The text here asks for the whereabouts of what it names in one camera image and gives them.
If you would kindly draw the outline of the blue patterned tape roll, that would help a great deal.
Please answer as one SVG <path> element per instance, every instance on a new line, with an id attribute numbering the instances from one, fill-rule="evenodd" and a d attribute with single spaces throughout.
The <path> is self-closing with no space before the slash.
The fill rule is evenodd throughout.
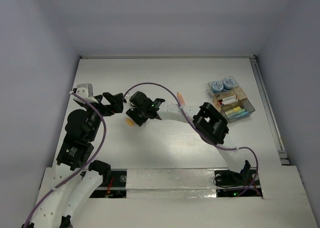
<path id="1" fill-rule="evenodd" d="M 220 81 L 214 81 L 211 84 L 211 90 L 213 93 L 220 93 L 224 90 L 224 85 Z"/>

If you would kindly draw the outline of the black whiteboard marker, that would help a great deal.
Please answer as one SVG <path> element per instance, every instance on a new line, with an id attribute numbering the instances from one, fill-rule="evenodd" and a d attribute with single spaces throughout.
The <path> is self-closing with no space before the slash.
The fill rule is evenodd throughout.
<path id="1" fill-rule="evenodd" d="M 229 96 L 229 97 L 226 97 L 226 98 L 223 98 L 221 99 L 222 101 L 225 101 L 225 100 L 230 100 L 230 99 L 234 99 L 234 98 L 237 98 L 236 95 L 233 95 L 233 96 Z"/>

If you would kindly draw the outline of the green highlighter pen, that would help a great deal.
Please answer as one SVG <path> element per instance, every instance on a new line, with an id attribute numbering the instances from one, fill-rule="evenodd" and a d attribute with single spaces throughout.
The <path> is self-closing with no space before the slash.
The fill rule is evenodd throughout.
<path id="1" fill-rule="evenodd" d="M 233 116 L 239 115 L 239 114 L 241 114 L 243 112 L 246 112 L 246 110 L 245 109 L 241 109 L 241 110 L 239 110 L 237 112 L 234 112 L 234 113 L 230 114 L 230 116 L 233 117 Z"/>

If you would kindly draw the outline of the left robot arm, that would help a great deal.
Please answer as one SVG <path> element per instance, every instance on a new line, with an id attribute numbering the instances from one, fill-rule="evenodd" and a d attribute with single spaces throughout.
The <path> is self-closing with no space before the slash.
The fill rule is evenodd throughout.
<path id="1" fill-rule="evenodd" d="M 66 135 L 56 158 L 50 190 L 38 201 L 24 228 L 71 228 L 77 214 L 98 186 L 112 182 L 111 166 L 96 160 L 102 148 L 94 148 L 100 126 L 107 135 L 104 120 L 123 111 L 123 94 L 108 92 L 92 96 L 85 87 L 70 92 L 82 108 L 67 117 Z"/>

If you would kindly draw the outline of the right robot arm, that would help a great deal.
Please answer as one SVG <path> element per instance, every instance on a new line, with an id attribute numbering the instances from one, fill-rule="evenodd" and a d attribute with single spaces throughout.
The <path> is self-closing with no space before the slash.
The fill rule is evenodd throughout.
<path id="1" fill-rule="evenodd" d="M 140 91 L 134 94 L 127 92 L 124 95 L 124 102 L 130 105 L 126 114 L 138 126 L 142 126 L 151 119 L 177 121 L 191 125 L 206 143 L 217 148 L 235 184 L 242 184 L 248 179 L 251 165 L 248 160 L 239 155 L 239 148 L 229 135 L 227 120 L 210 103 L 187 106 L 169 103 L 161 98 L 152 101 Z"/>

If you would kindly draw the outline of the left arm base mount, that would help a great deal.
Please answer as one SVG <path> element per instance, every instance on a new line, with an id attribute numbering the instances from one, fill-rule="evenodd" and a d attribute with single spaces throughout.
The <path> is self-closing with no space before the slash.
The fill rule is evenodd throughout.
<path id="1" fill-rule="evenodd" d="M 127 170 L 112 170 L 110 179 L 96 188 L 90 198 L 126 198 L 126 184 Z"/>

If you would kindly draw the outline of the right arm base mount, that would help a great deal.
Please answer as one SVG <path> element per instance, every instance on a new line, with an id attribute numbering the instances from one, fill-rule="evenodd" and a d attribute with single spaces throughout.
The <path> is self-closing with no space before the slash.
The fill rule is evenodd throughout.
<path id="1" fill-rule="evenodd" d="M 263 197 L 259 176 L 248 161 L 240 173 L 216 170 L 213 183 L 218 198 Z"/>

